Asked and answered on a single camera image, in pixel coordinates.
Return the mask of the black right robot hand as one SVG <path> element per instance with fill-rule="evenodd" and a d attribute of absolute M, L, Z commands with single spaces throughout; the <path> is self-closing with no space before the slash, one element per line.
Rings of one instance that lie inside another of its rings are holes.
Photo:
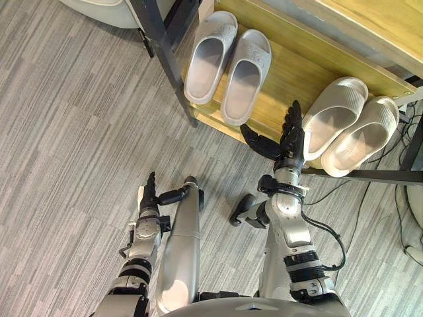
<path fill-rule="evenodd" d="M 274 161 L 274 170 L 294 168 L 301 170 L 305 162 L 305 132 L 302 127 L 300 103 L 294 100 L 285 115 L 282 136 L 277 143 L 257 134 L 247 124 L 240 126 L 241 134 L 247 145 L 259 155 Z"/>

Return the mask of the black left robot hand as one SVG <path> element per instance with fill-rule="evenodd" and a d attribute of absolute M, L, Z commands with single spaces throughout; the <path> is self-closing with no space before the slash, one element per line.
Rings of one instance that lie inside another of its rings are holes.
<path fill-rule="evenodd" d="M 139 216 L 141 216 L 144 211 L 148 210 L 158 212 L 159 205 L 170 205 L 182 201 L 188 195 L 188 189 L 186 186 L 183 186 L 177 190 L 171 190 L 156 196 L 155 172 L 151 172 L 141 193 L 143 196 L 141 201 L 138 203 Z"/>

